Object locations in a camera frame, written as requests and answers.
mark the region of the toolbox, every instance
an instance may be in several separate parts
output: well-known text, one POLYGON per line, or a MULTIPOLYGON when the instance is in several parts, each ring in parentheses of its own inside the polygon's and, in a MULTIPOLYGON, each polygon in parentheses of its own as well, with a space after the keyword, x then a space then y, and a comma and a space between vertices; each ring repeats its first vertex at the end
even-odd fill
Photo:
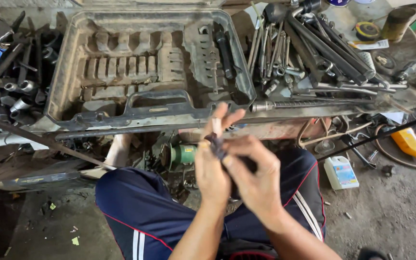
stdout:
POLYGON ((150 117, 200 119, 220 102, 234 111, 256 98, 222 1, 78 4, 84 10, 66 29, 44 112, 57 125, 85 130, 150 117))

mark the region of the orange bottle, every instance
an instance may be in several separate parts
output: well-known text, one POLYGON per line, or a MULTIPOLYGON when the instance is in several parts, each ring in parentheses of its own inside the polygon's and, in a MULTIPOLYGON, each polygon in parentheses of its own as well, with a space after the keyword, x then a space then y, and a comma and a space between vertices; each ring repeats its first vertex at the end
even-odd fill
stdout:
POLYGON ((412 128, 393 133, 391 137, 403 152, 416 158, 416 135, 412 128))

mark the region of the leg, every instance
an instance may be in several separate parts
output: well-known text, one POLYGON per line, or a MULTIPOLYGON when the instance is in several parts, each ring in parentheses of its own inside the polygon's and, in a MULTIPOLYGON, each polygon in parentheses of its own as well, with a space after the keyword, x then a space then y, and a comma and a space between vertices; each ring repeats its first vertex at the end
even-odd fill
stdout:
POLYGON ((102 176, 96 204, 125 259, 167 259, 195 216, 171 199, 157 174, 134 168, 102 176))
MULTIPOLYGON (((319 226, 325 229, 316 158, 309 151, 298 148, 280 151, 277 157, 280 159, 280 196, 283 206, 301 225, 311 231, 305 216, 293 199, 294 194, 299 191, 319 226)), ((234 213, 226 216, 225 223, 228 239, 270 244, 261 222, 243 204, 234 213)))

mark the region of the pile of tools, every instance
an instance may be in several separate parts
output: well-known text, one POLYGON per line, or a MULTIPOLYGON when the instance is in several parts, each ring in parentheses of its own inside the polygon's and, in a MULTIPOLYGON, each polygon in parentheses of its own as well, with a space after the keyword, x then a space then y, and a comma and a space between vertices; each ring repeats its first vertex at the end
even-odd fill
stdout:
POLYGON ((51 29, 19 32, 24 18, 12 25, 0 18, 0 120, 15 126, 42 117, 63 38, 51 29))
MULTIPOLYGON (((262 97, 252 112, 372 104, 379 92, 407 89, 405 77, 382 77, 369 52, 349 45, 326 15, 312 13, 319 7, 320 0, 297 6, 271 3, 258 14, 248 69, 262 97)), ((408 74, 412 67, 396 75, 408 74)))

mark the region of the plastic jug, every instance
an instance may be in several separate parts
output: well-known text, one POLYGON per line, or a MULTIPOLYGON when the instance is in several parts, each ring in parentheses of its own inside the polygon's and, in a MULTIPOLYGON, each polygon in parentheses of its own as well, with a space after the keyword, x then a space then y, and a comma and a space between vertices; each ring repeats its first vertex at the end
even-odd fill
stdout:
POLYGON ((341 190, 359 187, 350 161, 343 156, 335 156, 325 159, 324 169, 332 189, 341 190))
POLYGON ((416 158, 416 135, 412 128, 393 133, 391 137, 403 152, 416 158))

